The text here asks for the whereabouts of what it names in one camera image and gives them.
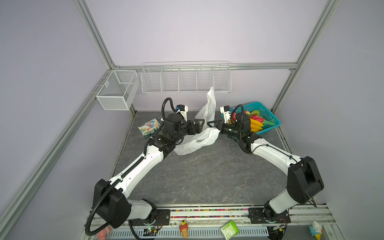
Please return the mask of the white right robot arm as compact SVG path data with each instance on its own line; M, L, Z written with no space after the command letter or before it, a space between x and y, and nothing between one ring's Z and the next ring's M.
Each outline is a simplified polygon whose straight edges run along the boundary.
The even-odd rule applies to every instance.
M265 159L287 176L286 189L264 204L264 209L256 213L259 219L275 223L287 215L290 208L311 202L324 189L320 171L313 158L302 158L272 145L252 131L249 119L245 121L236 117L233 124L215 120L207 125L235 140L244 153Z

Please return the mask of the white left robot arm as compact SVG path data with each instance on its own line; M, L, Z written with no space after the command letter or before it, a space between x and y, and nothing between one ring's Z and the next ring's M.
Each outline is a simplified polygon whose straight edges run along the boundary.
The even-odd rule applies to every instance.
M171 153L185 136L203 131L204 119L187 121L180 113L169 114L159 132L145 144L144 152L110 180L99 180L94 188L93 207L86 221L86 234L93 236L110 226L120 227L127 220L152 223L157 207L148 200L129 200L141 179Z

